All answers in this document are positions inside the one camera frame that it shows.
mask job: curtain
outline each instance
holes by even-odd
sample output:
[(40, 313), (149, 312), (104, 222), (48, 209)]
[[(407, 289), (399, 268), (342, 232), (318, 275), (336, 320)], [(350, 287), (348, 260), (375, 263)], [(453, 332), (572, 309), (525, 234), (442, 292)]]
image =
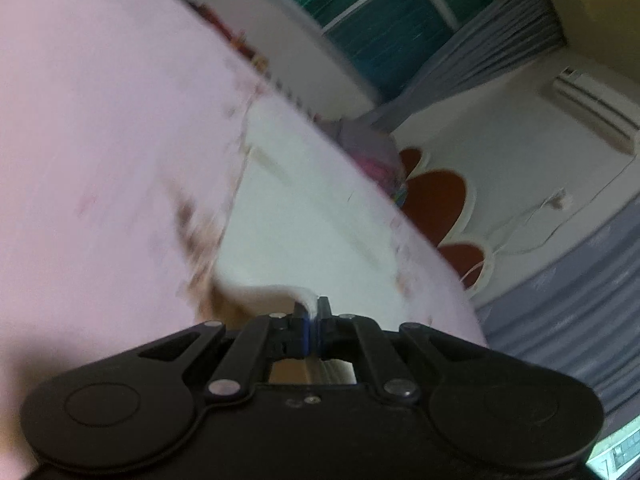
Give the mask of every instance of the curtain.
[(602, 437), (640, 415), (640, 195), (477, 313), (492, 349), (593, 388), (606, 412)]
[(395, 99), (364, 114), (392, 132), (412, 114), (564, 45), (550, 0), (495, 0), (460, 28)]

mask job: pink surface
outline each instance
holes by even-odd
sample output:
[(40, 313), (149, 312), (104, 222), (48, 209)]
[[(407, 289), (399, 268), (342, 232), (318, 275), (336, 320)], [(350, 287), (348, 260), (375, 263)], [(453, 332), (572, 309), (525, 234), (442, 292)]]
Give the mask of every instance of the pink surface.
[[(193, 323), (176, 211), (192, 198), (222, 232), (260, 82), (176, 0), (0, 0), (0, 30), (0, 478), (12, 480), (33, 464), (16, 427), (28, 388)], [(318, 143), (336, 178), (364, 182)], [(407, 320), (484, 341), (450, 269), (372, 197), (396, 232)]]

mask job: air conditioner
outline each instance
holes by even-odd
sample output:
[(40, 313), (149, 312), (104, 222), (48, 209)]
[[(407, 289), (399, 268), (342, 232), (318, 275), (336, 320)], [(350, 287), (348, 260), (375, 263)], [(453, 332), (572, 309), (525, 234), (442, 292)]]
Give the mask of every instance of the air conditioner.
[(640, 105), (581, 70), (564, 69), (553, 88), (571, 111), (594, 126), (609, 144), (630, 155), (640, 151)]

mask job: gray curtain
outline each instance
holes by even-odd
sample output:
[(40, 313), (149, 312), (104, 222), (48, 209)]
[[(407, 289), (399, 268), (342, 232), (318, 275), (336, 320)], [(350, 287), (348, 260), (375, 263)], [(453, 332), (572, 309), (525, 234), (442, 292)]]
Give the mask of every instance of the gray curtain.
[(392, 132), (413, 113), (564, 45), (550, 0), (495, 0), (416, 73), (395, 99), (361, 118)]
[(491, 348), (591, 386), (603, 436), (640, 415), (640, 195), (478, 317)]

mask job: silver screw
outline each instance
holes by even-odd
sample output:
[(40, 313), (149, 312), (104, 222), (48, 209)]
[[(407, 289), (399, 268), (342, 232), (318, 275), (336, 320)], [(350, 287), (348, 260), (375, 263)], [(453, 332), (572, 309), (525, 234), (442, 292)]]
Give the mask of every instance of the silver screw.
[(231, 379), (218, 379), (209, 383), (209, 391), (220, 397), (235, 395), (240, 391), (240, 383)]
[(418, 386), (408, 379), (391, 379), (385, 383), (385, 391), (397, 397), (410, 397), (417, 389)]

